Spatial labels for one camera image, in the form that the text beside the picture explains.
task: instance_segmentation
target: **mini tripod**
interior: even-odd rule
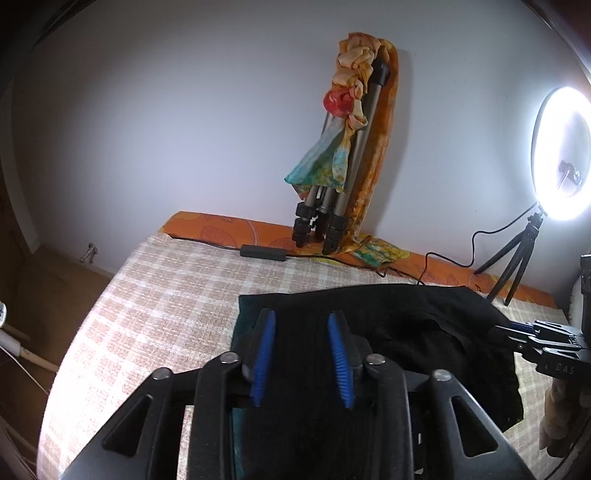
[[[561,161],[560,165],[558,165],[558,172],[560,173],[560,180],[556,186],[557,190],[560,190],[567,179],[574,184],[577,190],[580,189],[582,183],[581,174],[573,164]],[[542,221],[544,220],[544,217],[548,215],[539,204],[538,207],[540,208],[538,213],[527,217],[528,223],[525,226],[525,229],[515,235],[513,240],[501,248],[501,250],[499,250],[499,252],[496,253],[488,262],[484,263],[483,266],[475,270],[475,274],[484,272],[487,268],[494,265],[513,248],[519,245],[505,271],[499,277],[499,280],[497,280],[495,286],[492,287],[491,292],[486,297],[488,300],[492,301],[498,295],[505,283],[507,283],[513,274],[513,271],[517,268],[517,265],[519,265],[519,270],[517,270],[517,273],[515,274],[515,280],[513,280],[511,288],[509,289],[509,293],[505,299],[505,305],[509,305],[509,302],[513,298],[513,295],[519,286],[519,282],[521,281],[521,277],[523,277],[523,274],[525,273],[527,263],[530,261],[531,253],[534,250],[534,242],[538,236],[538,233],[540,233]]]
[[[505,305],[509,305],[509,302],[513,298],[513,295],[519,286],[521,277],[523,277],[523,274],[525,273],[527,264],[530,261],[531,253],[534,251],[534,242],[538,236],[538,233],[540,233],[540,226],[542,225],[545,215],[545,211],[543,211],[540,207],[539,212],[527,217],[528,222],[523,231],[515,235],[508,244],[501,248],[501,250],[499,250],[488,262],[485,262],[483,266],[474,272],[475,274],[484,272],[487,268],[497,263],[507,253],[517,247],[517,250],[515,250],[515,253],[513,254],[513,257],[511,258],[505,271],[499,277],[499,280],[497,280],[495,286],[492,287],[491,292],[486,297],[488,300],[492,301],[498,295],[519,265],[519,269],[515,274],[515,279],[513,280],[511,288],[509,289],[509,293],[505,299]]]

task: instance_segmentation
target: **checkered bedspread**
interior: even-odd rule
[[[57,480],[82,447],[157,367],[181,372],[229,348],[238,296],[355,284],[403,283],[393,275],[310,259],[247,259],[236,251],[159,233],[133,252],[82,324],[51,389],[37,457],[40,480]],[[495,303],[512,320],[564,323],[561,311]],[[537,478],[556,464],[538,450],[550,379],[516,356],[525,420],[506,436]],[[186,464],[181,454],[180,465]],[[179,478],[184,472],[179,468]]]

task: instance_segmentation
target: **led ring light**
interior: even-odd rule
[[[582,179],[583,183],[570,196],[561,191],[556,180],[566,128],[577,113],[591,132],[591,103],[571,87],[559,88],[546,97],[534,130],[531,174],[535,193],[541,207],[556,220],[573,219],[591,203],[591,182],[587,178]]]
[[[591,103],[577,90],[570,87],[559,88],[546,97],[540,108],[531,144],[531,175],[540,211],[527,217],[525,229],[475,270],[475,274],[484,272],[517,247],[505,271],[486,297],[490,301],[499,294],[517,269],[505,298],[505,305],[509,305],[530,261],[545,215],[557,220],[569,220],[582,213],[591,203],[591,182],[587,181],[588,175],[585,173],[585,178],[581,178],[576,168],[562,158],[568,156],[563,148],[567,144],[569,124],[576,115],[583,118],[589,139]],[[566,180],[572,181],[576,187],[570,195],[562,189]]]

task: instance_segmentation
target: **black cloth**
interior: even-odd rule
[[[277,315],[263,405],[243,417],[247,478],[363,478],[359,458],[371,427],[365,410],[347,411],[338,397],[326,329],[335,310],[352,334],[403,369],[449,370],[501,430],[523,418],[513,353],[486,341],[493,325],[508,320],[466,287],[367,285],[241,296],[239,305],[233,343],[261,309]]]

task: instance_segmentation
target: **white wall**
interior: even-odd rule
[[[589,90],[574,54],[519,0],[99,0],[17,77],[19,173],[43,242],[115,270],[178,210],[293,224],[282,178],[319,136],[337,41],[400,53],[396,124],[366,226],[400,247],[469,260],[470,235],[535,197],[537,111]],[[591,212],[544,222],[525,283],[558,293]],[[479,240],[477,263],[524,222]]]
[[[39,236],[18,178],[17,162],[14,158],[14,146],[12,144],[12,83],[6,92],[0,96],[0,162],[2,163],[2,174],[12,211],[17,218],[25,242],[27,242],[29,249],[34,252],[40,244]]]

